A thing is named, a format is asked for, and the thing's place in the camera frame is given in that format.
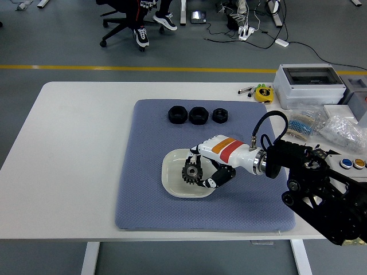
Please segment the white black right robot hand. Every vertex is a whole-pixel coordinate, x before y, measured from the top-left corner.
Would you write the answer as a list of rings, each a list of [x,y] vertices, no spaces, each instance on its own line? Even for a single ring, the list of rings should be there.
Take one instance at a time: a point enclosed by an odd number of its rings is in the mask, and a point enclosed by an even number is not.
[[[263,149],[247,145],[224,135],[217,135],[191,148],[182,169],[182,179],[188,184],[206,188],[218,188],[236,175],[236,167],[243,167],[249,173],[261,175],[261,161],[266,156]],[[217,169],[208,179],[203,179],[201,157],[210,160]]]

